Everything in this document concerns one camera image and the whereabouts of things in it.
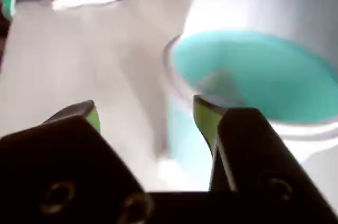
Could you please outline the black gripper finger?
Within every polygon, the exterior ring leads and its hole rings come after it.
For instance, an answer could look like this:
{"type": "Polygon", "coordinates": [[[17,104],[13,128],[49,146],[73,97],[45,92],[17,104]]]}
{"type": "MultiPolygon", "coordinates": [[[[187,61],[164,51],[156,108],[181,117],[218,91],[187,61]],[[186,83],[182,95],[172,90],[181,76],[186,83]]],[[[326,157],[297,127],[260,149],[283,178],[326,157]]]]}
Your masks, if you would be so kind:
{"type": "Polygon", "coordinates": [[[1,223],[144,223],[152,209],[92,100],[1,138],[1,223]]]}
{"type": "Polygon", "coordinates": [[[337,223],[337,216],[255,108],[194,97],[195,123],[213,157],[205,215],[217,223],[337,223]]]}

